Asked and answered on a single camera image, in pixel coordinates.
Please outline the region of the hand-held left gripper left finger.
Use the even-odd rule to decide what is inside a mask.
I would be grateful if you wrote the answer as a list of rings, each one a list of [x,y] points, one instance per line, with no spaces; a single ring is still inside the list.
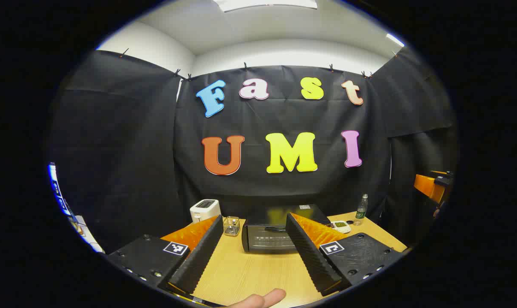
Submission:
[[[143,235],[106,259],[141,282],[176,294],[192,294],[223,234],[217,215],[161,238]]]

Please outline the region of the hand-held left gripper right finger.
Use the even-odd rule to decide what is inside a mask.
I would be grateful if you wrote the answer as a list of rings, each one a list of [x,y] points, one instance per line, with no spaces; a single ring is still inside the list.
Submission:
[[[368,281],[404,256],[369,234],[343,234],[295,213],[287,215],[286,231],[323,296]]]

